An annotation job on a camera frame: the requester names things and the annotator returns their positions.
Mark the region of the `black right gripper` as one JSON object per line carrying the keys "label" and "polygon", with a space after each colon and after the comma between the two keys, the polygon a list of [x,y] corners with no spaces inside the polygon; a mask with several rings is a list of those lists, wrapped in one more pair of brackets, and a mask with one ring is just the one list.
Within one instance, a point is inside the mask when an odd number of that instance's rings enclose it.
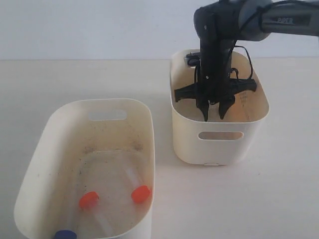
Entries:
{"label": "black right gripper", "polygon": [[204,121],[208,121],[210,104],[219,103],[219,116],[224,118],[227,111],[235,104],[236,94],[245,91],[255,92],[257,90],[257,82],[252,78],[228,78],[226,86],[219,88],[218,86],[203,86],[198,81],[199,76],[200,74],[195,72],[192,84],[174,90],[174,100],[179,102],[184,99],[196,99],[196,107],[201,111]]}

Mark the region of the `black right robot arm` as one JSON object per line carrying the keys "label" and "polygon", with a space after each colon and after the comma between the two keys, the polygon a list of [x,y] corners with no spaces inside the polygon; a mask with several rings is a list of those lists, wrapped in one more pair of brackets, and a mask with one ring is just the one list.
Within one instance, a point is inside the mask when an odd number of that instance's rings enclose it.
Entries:
{"label": "black right robot arm", "polygon": [[194,68],[194,82],[174,91],[175,101],[194,99],[208,121],[211,105],[222,119],[235,96],[256,91],[252,76],[232,78],[237,72],[231,57],[238,41],[259,42],[271,33],[318,36],[319,3],[316,0],[219,0],[198,8],[193,15],[199,51],[188,53],[186,65]]}

